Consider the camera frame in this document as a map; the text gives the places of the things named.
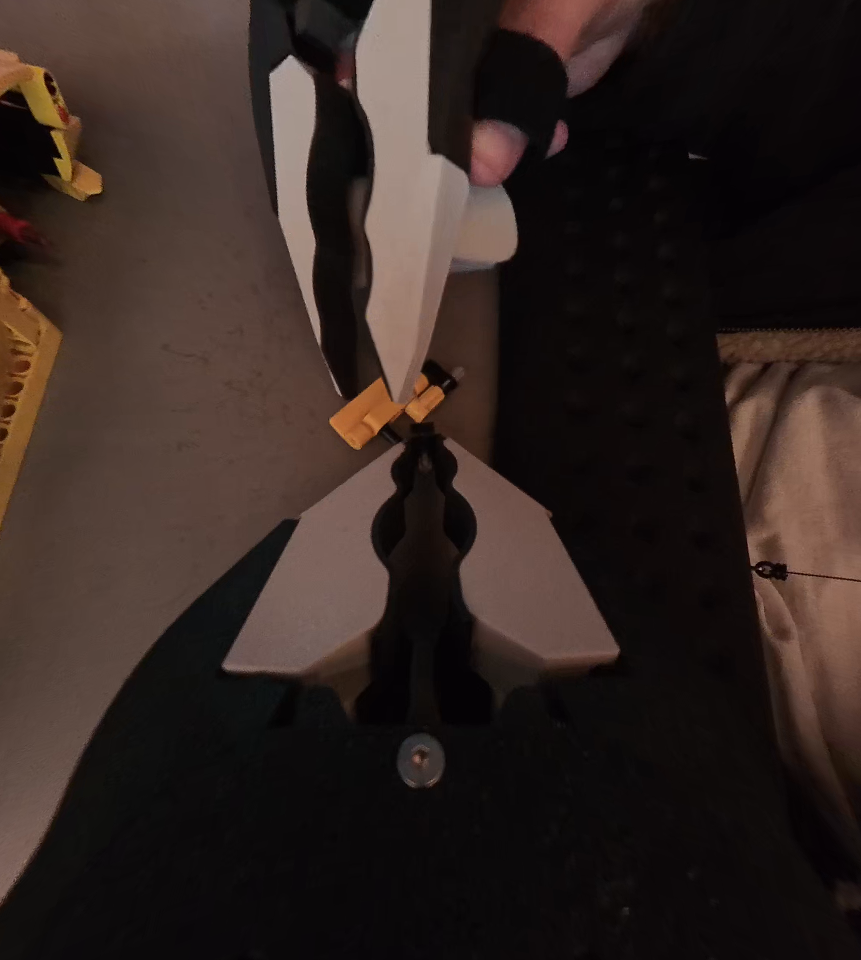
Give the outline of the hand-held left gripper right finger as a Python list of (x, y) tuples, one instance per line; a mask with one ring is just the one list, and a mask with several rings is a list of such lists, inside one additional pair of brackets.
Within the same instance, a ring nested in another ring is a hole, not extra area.
[(619, 646), (548, 510), (451, 439), (424, 448), (429, 691), (444, 724), (613, 664)]

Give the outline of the grey desk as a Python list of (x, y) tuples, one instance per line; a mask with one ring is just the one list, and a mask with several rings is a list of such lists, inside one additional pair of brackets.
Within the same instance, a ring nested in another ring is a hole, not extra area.
[(81, 116), (102, 196), (50, 189), (13, 284), (63, 330), (0, 533), (0, 904), (150, 646), (361, 465), (272, 214), (248, 2), (0, 2)]

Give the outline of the yellow brick beam assembly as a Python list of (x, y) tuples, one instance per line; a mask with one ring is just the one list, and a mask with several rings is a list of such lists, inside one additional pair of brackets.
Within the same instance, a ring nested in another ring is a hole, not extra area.
[(376, 378), (329, 418), (331, 429), (352, 450), (360, 451), (391, 426), (405, 405), (393, 400), (384, 378)]

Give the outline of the black drawstring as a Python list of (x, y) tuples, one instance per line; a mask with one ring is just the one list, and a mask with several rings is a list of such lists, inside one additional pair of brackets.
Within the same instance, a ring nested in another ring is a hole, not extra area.
[(759, 560), (752, 564), (751, 571), (766, 581), (787, 582), (790, 578), (807, 578), (861, 585), (861, 578), (791, 569), (787, 564), (773, 560)]

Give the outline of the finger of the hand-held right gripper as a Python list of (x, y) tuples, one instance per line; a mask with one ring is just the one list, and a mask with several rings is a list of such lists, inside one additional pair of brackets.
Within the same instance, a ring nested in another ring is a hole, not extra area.
[(269, 74), (276, 213), (338, 395), (361, 390), (365, 129), (353, 95), (289, 55)]
[(431, 46), (431, 2), (376, 1), (355, 49), (356, 96), (373, 153), (364, 318), (400, 404), (427, 357), (469, 196), (468, 175), (431, 149)]

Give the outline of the yellow connector with black pin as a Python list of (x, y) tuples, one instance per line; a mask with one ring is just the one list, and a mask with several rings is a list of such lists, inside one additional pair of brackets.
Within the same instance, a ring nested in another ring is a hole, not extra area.
[(461, 384), (465, 375), (463, 366), (448, 369), (433, 359), (427, 359), (421, 369), (411, 402), (404, 407), (405, 414), (415, 424), (422, 424)]

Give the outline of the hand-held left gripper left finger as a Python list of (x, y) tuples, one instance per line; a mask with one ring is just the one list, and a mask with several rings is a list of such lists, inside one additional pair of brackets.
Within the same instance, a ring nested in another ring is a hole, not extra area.
[(364, 724), (411, 719), (414, 639), (395, 552), (419, 472), (393, 445), (306, 509), (222, 662), (229, 676), (323, 687)]

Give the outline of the white sweatshirt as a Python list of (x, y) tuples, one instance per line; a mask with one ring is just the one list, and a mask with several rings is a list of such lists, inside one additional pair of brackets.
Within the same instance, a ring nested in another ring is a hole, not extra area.
[[(751, 566), (861, 578), (861, 363), (734, 364), (725, 398)], [(861, 909), (861, 584), (752, 573), (781, 755)]]

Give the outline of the black jacket with fleece lining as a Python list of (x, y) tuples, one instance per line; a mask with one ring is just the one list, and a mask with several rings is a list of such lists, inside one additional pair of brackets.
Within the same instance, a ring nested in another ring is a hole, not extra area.
[(705, 171), (725, 369), (861, 364), (861, 2), (656, 2), (586, 93)]

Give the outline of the person's right hand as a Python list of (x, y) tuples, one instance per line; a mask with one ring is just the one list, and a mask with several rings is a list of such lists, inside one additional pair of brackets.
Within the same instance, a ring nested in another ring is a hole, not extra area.
[(567, 143), (567, 102), (645, 32), (656, 2), (508, 1), (476, 69), (471, 181), (499, 186)]

